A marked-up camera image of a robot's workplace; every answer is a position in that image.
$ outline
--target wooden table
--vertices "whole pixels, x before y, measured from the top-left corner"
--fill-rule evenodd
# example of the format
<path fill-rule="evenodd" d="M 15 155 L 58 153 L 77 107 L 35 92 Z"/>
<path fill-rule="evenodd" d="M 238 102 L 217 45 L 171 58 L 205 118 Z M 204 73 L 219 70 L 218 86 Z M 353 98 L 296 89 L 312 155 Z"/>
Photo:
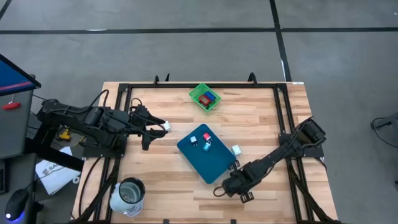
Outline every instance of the wooden table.
<path fill-rule="evenodd" d="M 118 82 L 106 82 L 109 89 L 107 106 L 116 101 Z M 290 104 L 295 124 L 311 116 L 310 105 L 303 84 L 288 83 Z M 121 160 L 118 181 L 137 177 L 146 187 L 143 211 L 134 218 L 113 212 L 112 223 L 295 223 L 292 197 L 285 162 L 279 162 L 260 184 L 253 188 L 255 200 L 242 204 L 238 195 L 214 197 L 213 189 L 228 176 L 225 172 L 213 184 L 206 184 L 178 150 L 177 142 L 202 123 L 206 123 L 227 147 L 239 145 L 243 165 L 260 159 L 279 146 L 280 134 L 274 93 L 268 88 L 215 88 L 221 102 L 206 114 L 194 104 L 189 88 L 137 88 L 132 97 L 140 98 L 150 113 L 169 121 L 172 131 L 152 142 L 148 151 L 141 149 L 141 139 L 130 136 L 126 155 Z M 280 93 L 285 113 L 283 96 Z M 83 208 L 98 192 L 103 160 L 97 163 L 88 179 Z M 73 215 L 78 215 L 78 202 L 88 170 L 94 158 L 85 161 Z M 303 159 L 308 189 L 321 208 L 337 219 L 325 168 L 315 159 Z M 303 218 L 306 218 L 303 198 L 300 199 Z M 100 219 L 104 219 L 108 196 L 105 195 Z"/>

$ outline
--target green plastic basket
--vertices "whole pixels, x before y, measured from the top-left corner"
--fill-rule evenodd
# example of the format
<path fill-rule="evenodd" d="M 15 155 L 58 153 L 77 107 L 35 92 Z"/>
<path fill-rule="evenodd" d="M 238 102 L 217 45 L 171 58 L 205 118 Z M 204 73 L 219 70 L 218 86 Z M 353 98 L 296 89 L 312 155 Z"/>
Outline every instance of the green plastic basket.
<path fill-rule="evenodd" d="M 207 91 L 209 91 L 210 93 L 212 93 L 215 97 L 216 100 L 212 101 L 207 108 L 205 108 L 205 106 L 203 106 L 200 101 L 199 101 L 199 96 L 205 94 Z M 214 92 L 213 90 L 211 90 L 211 88 L 209 88 L 208 86 L 206 86 L 206 84 L 201 83 L 199 84 L 195 89 L 193 89 L 189 95 L 191 96 L 191 99 L 197 104 L 199 105 L 202 109 L 204 109 L 206 112 L 211 111 L 211 109 L 216 106 L 216 104 L 218 102 L 220 102 L 221 97 Z"/>

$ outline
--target monitor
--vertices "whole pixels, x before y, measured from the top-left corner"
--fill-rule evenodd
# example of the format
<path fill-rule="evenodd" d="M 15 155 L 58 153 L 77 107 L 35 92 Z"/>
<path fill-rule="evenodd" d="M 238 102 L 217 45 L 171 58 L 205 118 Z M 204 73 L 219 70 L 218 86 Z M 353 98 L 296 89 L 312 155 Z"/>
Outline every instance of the monitor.
<path fill-rule="evenodd" d="M 42 85 L 0 54 L 0 96 L 40 88 Z"/>

